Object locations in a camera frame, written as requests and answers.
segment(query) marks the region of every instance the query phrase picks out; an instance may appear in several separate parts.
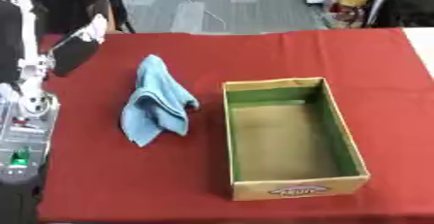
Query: blue towel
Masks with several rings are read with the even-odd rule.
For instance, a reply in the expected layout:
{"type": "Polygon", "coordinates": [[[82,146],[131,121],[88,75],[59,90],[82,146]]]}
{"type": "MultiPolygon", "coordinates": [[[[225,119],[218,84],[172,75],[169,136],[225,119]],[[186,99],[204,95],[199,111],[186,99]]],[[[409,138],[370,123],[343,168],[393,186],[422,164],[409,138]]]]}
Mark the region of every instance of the blue towel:
{"type": "Polygon", "coordinates": [[[188,116],[184,108],[199,102],[168,72],[163,60],[149,55],[140,64],[136,91],[121,116],[121,126],[131,142],[145,146],[164,130],[185,136],[188,116]]]}

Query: green light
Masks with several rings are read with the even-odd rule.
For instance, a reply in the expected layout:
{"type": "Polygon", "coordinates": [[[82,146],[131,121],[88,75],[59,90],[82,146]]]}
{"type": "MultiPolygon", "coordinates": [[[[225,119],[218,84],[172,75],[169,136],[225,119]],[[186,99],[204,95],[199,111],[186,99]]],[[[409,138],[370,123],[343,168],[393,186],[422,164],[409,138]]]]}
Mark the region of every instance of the green light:
{"type": "Polygon", "coordinates": [[[28,147],[16,150],[11,157],[11,166],[27,166],[29,162],[29,157],[30,152],[28,147]]]}

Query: gray carpet floor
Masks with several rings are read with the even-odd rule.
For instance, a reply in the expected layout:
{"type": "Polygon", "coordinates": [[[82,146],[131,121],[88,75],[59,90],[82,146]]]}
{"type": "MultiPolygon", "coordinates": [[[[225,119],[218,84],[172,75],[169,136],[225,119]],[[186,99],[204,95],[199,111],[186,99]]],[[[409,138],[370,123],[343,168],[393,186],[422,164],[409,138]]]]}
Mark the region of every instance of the gray carpet floor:
{"type": "Polygon", "coordinates": [[[304,0],[124,0],[138,32],[262,34],[325,29],[304,0]]]}

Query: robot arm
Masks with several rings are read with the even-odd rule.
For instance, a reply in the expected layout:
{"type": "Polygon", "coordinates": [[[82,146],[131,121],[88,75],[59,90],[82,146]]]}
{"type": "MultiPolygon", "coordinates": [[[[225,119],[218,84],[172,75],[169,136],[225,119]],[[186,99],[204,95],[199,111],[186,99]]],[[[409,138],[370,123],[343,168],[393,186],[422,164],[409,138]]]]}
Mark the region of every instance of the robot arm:
{"type": "Polygon", "coordinates": [[[103,8],[95,8],[90,23],[41,53],[34,0],[0,0],[0,182],[28,181],[44,165],[59,103],[43,82],[50,71],[67,76],[97,51],[106,3],[98,3],[103,8]]]}

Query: open box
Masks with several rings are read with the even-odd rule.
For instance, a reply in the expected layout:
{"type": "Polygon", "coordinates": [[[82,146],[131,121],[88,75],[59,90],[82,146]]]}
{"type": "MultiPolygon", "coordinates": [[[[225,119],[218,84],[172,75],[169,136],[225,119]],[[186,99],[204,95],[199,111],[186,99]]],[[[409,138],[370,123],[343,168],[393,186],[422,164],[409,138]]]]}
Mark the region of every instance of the open box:
{"type": "Polygon", "coordinates": [[[224,91],[234,200],[350,194],[369,178],[326,79],[224,91]]]}

